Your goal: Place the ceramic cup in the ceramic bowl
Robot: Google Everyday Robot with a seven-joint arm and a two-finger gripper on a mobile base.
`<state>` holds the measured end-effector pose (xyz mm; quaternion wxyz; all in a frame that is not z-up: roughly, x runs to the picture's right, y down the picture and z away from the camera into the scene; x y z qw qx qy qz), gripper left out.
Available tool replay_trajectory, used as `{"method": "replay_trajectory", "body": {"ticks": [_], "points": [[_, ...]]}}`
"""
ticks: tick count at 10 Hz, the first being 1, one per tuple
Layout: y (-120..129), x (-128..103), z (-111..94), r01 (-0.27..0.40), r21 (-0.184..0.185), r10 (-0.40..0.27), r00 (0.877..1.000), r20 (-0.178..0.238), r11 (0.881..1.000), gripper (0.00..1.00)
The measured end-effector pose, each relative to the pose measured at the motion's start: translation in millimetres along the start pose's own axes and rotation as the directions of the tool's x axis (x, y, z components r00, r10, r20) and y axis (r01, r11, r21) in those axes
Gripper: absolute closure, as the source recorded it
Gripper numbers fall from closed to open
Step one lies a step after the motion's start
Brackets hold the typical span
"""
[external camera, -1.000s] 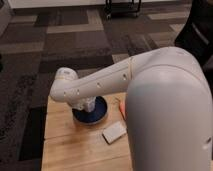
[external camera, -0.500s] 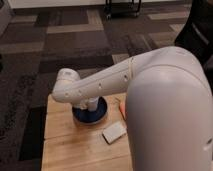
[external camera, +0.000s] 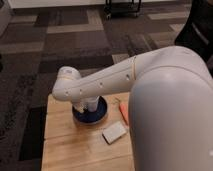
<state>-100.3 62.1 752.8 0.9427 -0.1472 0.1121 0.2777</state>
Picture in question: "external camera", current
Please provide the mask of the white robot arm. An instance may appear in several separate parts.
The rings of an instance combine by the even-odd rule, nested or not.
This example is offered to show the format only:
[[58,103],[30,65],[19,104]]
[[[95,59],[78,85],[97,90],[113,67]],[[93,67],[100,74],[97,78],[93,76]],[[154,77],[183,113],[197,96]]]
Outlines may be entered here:
[[168,46],[86,77],[63,66],[52,90],[76,107],[123,92],[135,171],[213,171],[213,77],[196,52]]

